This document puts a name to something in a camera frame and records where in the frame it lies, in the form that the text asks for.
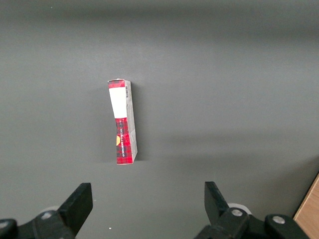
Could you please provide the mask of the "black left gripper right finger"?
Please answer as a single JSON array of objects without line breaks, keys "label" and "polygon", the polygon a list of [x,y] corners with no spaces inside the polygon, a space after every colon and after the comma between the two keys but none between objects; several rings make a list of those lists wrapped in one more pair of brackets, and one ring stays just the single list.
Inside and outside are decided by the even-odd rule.
[{"label": "black left gripper right finger", "polygon": [[259,220],[239,207],[229,206],[215,182],[205,182],[204,205],[210,221],[196,239],[307,239],[289,216],[269,214]]}]

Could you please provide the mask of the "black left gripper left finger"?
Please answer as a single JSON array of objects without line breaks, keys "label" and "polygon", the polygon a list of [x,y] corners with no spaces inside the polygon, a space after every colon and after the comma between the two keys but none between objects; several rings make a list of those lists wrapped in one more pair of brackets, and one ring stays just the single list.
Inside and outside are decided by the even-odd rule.
[{"label": "black left gripper left finger", "polygon": [[74,239],[93,208],[91,183],[82,183],[56,210],[45,210],[29,222],[1,219],[2,239]]}]

